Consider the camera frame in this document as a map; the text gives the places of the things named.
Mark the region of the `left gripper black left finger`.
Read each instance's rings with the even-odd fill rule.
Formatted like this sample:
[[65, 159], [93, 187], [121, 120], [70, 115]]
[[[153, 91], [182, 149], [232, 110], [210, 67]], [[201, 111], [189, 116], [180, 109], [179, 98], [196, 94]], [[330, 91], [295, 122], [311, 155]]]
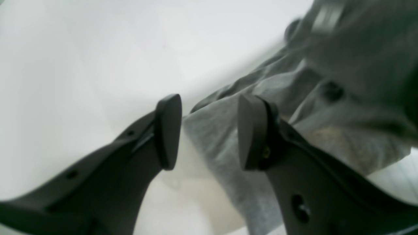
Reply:
[[176, 165], [181, 125], [182, 99], [168, 95], [111, 143], [1, 202], [1, 224], [30, 235], [132, 235], [151, 181]]

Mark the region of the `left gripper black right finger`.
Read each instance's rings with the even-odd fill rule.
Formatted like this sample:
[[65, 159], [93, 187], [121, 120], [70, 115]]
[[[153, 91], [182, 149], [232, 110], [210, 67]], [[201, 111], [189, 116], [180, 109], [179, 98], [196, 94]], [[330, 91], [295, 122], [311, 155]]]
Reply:
[[288, 235], [417, 234], [417, 206], [310, 145], [273, 103], [241, 95], [237, 128], [240, 165], [267, 176]]

